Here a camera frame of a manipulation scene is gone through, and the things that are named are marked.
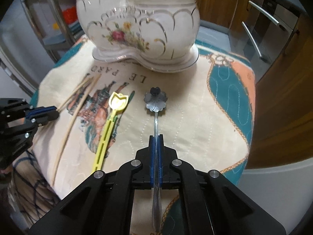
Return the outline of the flower-shaped steel spoon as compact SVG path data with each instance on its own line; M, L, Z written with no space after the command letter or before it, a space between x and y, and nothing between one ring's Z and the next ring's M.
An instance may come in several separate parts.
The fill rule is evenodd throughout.
M154 115L152 158L151 158L151 184L153 187L152 201L152 223L156 233L161 230L162 205L161 205L161 183L162 183L162 158L159 140L159 113L166 108L167 95L159 87L152 87L144 96L144 102L148 111Z

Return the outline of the printed quilted table cloth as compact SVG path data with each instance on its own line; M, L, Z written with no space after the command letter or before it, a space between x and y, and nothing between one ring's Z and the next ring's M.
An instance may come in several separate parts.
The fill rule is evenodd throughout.
M255 74L242 56L203 41L196 45L196 64L173 74L156 73L131 60L96 61L87 37L65 54L40 83L33 106L58 107L85 78L93 79L56 121L38 130L32 147L13 163L8 202L22 213L27 227L91 174L113 92L129 96L129 103L117 116L104 172L117 170L148 145L154 118L144 96L159 87L168 98L159 114L165 145L196 170L216 169L233 184L239 182L253 134Z

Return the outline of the metal shelving rack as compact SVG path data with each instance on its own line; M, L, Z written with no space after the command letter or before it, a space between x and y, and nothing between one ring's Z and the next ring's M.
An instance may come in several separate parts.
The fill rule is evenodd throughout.
M83 35L76 0L20 0L28 22L56 63Z

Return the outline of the white floral ceramic utensil holder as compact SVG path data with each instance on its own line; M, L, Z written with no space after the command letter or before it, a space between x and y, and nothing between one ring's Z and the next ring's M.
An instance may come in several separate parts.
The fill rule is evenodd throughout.
M132 59L162 73L184 71L198 60L197 0L76 0L76 10L95 60Z

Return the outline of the wooden kitchen cabinets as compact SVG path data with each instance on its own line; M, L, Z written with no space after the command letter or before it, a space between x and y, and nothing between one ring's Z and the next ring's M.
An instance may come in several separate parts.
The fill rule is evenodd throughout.
M197 0L200 18L220 27L230 29L236 12L242 11L247 0Z

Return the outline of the yellow tulip plastic tongs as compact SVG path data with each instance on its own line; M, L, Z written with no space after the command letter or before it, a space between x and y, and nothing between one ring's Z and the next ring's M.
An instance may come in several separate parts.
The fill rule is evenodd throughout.
M104 157L106 155L106 151L110 142L110 137L112 135L113 128L117 119L117 114L125 110L128 104L128 100L129 96L117 92L113 92L109 98L108 104L111 108L111 113L103 127L101 138L98 143L97 152L95 154L95 160L92 166L92 173L102 169Z

